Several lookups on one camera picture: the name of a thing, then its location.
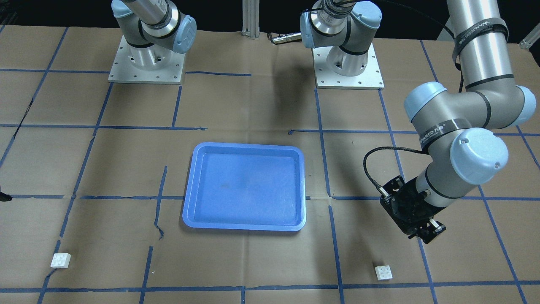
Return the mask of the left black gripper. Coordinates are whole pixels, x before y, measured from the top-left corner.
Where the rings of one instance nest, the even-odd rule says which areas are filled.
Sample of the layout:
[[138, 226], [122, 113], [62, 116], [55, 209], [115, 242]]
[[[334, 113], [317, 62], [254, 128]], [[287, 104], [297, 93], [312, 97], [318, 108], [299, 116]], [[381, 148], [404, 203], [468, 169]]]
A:
[[444, 224], [433, 219], [441, 208], [426, 202], [428, 191], [418, 192], [416, 179], [405, 182], [403, 177], [397, 176], [382, 189], [387, 195], [380, 197], [381, 206], [409, 240], [417, 237], [431, 241], [446, 230]]

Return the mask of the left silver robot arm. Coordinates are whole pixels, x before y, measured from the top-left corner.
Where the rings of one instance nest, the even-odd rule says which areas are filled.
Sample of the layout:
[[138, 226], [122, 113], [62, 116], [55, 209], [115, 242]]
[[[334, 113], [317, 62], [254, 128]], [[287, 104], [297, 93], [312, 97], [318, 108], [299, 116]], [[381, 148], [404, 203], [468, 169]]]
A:
[[[438, 81], [419, 85], [404, 108], [421, 150], [377, 147], [363, 158], [386, 213], [409, 239], [420, 237], [425, 244], [446, 230], [434, 219], [438, 212], [507, 164], [507, 146], [490, 130], [526, 122], [537, 104], [530, 89], [516, 85], [497, 0], [447, 0], [447, 6], [455, 31], [452, 60], [464, 92], [452, 94]], [[327, 60], [332, 71], [356, 76], [381, 21], [380, 8], [369, 0], [317, 0], [301, 13], [300, 32], [306, 48], [332, 47]], [[432, 162], [406, 183], [397, 176], [380, 185], [367, 171], [368, 156], [380, 150], [429, 155]]]

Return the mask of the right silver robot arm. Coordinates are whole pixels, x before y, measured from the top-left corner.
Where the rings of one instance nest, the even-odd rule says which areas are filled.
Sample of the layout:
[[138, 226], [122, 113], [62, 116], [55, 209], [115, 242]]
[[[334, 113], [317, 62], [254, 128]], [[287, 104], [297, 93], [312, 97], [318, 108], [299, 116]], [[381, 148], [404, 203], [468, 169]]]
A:
[[160, 69], [195, 41], [196, 20], [171, 0], [113, 0], [111, 8], [129, 46], [129, 61], [143, 71]]

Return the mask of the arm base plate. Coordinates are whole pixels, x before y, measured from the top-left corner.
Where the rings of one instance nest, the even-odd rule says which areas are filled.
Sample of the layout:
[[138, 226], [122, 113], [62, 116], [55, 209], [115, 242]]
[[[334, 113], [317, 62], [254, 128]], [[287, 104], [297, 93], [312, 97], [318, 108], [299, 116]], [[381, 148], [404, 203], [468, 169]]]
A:
[[384, 89], [385, 84], [373, 44], [367, 53], [346, 54], [338, 46], [314, 48], [316, 87], [322, 89]]
[[185, 54], [161, 46], [135, 48], [121, 38], [108, 81], [132, 84], [181, 84]]

